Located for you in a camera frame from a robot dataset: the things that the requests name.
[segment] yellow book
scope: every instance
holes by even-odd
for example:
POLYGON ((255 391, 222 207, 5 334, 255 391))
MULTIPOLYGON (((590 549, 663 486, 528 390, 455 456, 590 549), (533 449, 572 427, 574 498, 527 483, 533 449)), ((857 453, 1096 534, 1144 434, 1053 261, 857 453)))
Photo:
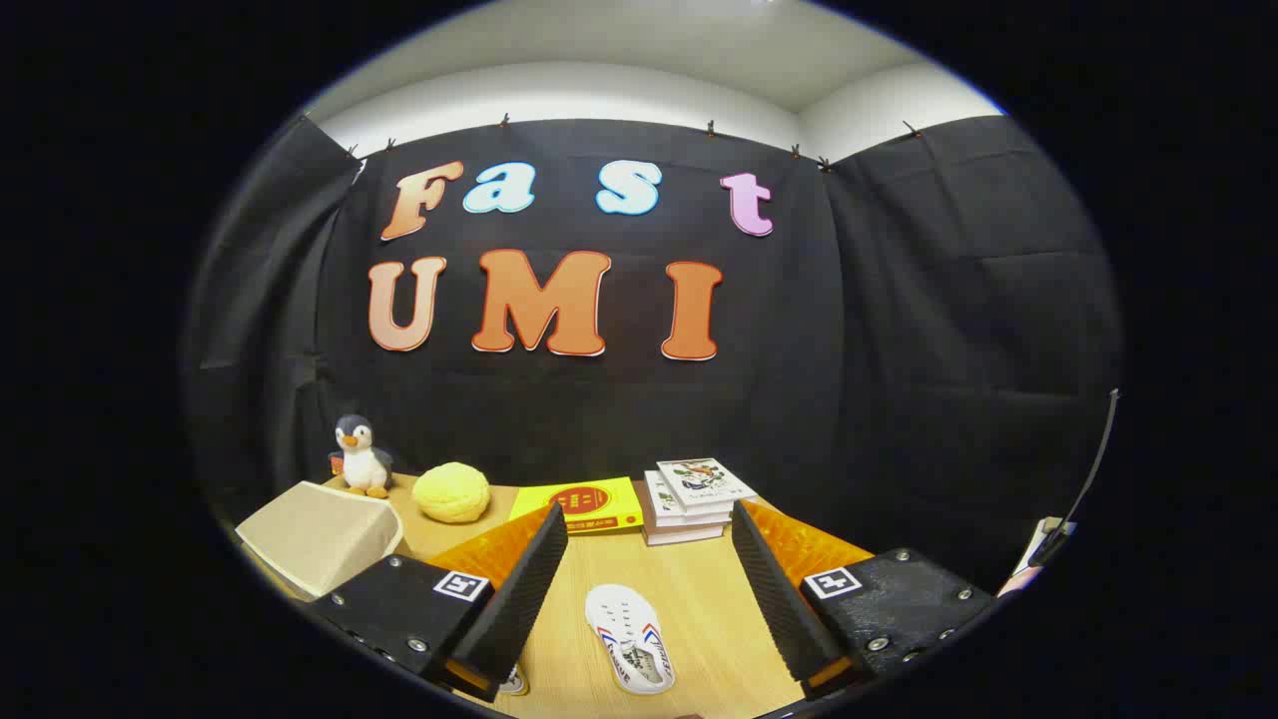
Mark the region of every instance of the yellow book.
POLYGON ((643 508, 630 478, 519 488, 509 520, 558 502, 570 535, 643 526, 643 508))

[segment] red circle label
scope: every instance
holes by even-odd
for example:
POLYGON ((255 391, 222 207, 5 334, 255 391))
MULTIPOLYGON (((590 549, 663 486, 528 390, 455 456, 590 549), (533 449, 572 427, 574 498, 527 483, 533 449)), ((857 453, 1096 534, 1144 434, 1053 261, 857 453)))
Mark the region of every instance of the red circle label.
POLYGON ((567 488, 551 497, 558 502, 565 515, 589 515, 608 506, 608 493, 599 488, 567 488))

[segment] orange letter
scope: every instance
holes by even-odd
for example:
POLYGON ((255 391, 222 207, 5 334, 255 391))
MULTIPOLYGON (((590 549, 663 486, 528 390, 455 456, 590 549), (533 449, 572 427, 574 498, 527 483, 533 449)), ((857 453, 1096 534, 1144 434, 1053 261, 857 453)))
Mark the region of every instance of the orange letter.
POLYGON ((368 295, 368 331, 373 341, 385 349, 408 351, 417 349, 431 333, 435 318, 435 277, 449 262, 443 257, 422 257, 413 262, 417 275, 417 298, 413 303, 413 321, 406 327, 395 323, 395 280, 404 273, 400 262, 382 262, 368 269, 373 281, 368 295))
POLYGON ((519 249, 484 252, 479 266, 488 272, 488 291, 483 300, 483 327, 470 340, 472 346, 481 351, 506 351, 515 346, 515 337, 506 331, 509 310, 519 340, 532 351, 557 312, 558 321, 555 333, 546 341, 547 349, 578 356, 603 354, 597 319, 599 285, 603 272, 612 266, 607 254, 569 252, 555 267, 546 289, 537 286, 528 255, 519 249))
POLYGON ((461 170, 460 161, 449 162, 399 180, 395 186, 400 188, 400 194, 395 199, 391 223, 382 230, 382 241, 413 234, 426 226, 422 204, 426 204, 427 211, 435 209, 443 198, 443 180, 460 178, 461 170))
POLYGON ((675 318, 661 352, 671 359, 705 361, 718 352, 711 338, 711 294, 723 272, 700 262, 671 262, 666 273, 675 280, 675 318))

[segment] beige box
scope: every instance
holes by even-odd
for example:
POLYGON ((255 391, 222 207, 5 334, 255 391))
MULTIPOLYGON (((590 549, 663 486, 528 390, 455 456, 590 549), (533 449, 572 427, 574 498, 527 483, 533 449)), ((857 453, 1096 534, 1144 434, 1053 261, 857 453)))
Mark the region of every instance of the beige box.
POLYGON ((403 550, 404 522, 383 499, 299 483, 245 520, 235 534, 286 589, 305 602, 337 589, 403 550))

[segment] yellow sponge ball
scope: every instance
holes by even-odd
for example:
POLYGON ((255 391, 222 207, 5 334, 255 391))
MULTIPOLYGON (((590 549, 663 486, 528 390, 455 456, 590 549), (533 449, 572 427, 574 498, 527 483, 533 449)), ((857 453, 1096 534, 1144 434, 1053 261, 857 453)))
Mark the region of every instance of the yellow sponge ball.
POLYGON ((460 462, 440 465, 417 479, 413 502, 440 522, 474 522, 488 508, 488 480, 460 462))

